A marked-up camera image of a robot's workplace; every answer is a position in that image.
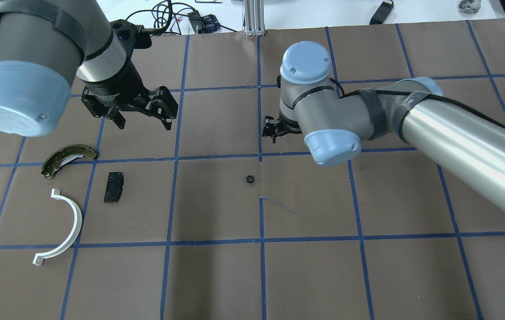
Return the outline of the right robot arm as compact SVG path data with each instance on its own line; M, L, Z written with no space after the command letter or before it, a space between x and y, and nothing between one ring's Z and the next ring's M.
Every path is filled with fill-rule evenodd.
M364 140L392 134L449 170L505 212L505 126L444 97L428 77L337 97L331 57L319 43L298 42L283 55L279 117L265 117L262 136L302 134L316 164L346 163Z

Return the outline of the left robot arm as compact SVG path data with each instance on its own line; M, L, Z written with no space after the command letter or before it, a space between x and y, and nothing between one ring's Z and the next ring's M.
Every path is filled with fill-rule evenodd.
M151 47L148 30L108 21L95 0L0 1L0 131L44 136L59 123L74 79L95 118L123 129L123 112L159 119L166 130L179 104L165 86L149 90L132 62Z

